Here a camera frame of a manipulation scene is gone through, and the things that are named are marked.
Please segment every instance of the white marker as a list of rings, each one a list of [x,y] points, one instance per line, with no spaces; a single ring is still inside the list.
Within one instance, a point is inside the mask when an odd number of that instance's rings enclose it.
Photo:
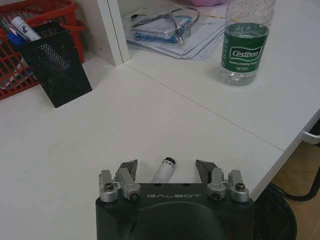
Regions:
[[[11,24],[30,41],[41,39],[41,37],[19,16],[12,19]]]
[[[167,157],[165,160],[162,161],[158,171],[154,175],[151,182],[154,184],[165,184],[169,182],[169,179],[175,171],[175,167],[176,161],[173,160],[171,157]]]

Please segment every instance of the chair leg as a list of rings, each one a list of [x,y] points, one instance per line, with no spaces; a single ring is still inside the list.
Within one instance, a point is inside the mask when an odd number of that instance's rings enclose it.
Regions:
[[[311,186],[310,191],[308,192],[308,194],[306,194],[304,196],[291,195],[291,194],[285,192],[284,190],[282,190],[280,187],[274,185],[273,183],[270,183],[269,185],[271,187],[273,187],[275,190],[277,190],[279,193],[281,193],[287,199],[290,199],[293,201],[298,201],[298,202],[309,201],[317,195],[319,187],[320,187],[320,167],[318,169],[318,172],[316,173],[316,176],[315,176],[315,179],[313,181],[313,184]]]

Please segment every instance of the screw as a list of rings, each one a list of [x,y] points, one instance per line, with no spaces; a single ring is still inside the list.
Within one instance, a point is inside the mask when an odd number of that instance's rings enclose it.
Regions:
[[[218,202],[221,200],[221,196],[220,194],[218,193],[213,193],[211,196],[210,196],[211,200],[214,201],[214,202]]]
[[[235,185],[235,189],[238,190],[238,191],[241,191],[241,190],[245,190],[246,189],[246,185],[244,185],[243,183],[239,182]]]
[[[111,191],[114,189],[114,185],[111,182],[108,182],[104,185],[104,190],[105,191]]]
[[[139,198],[139,195],[138,195],[137,193],[135,193],[135,192],[134,192],[134,193],[131,193],[131,194],[129,195],[129,200],[132,201],[132,202],[137,201],[138,198]]]

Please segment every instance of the green bottle label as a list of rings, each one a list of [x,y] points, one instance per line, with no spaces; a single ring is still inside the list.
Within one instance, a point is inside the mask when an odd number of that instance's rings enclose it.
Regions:
[[[259,68],[269,29],[256,23],[235,23],[225,29],[221,65],[234,73]]]

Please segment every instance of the black cap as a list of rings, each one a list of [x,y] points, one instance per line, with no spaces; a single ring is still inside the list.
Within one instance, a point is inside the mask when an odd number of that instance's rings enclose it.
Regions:
[[[165,158],[165,160],[171,162],[173,165],[176,165],[176,161],[173,160],[171,157],[168,157],[168,156],[167,156],[167,157]]]

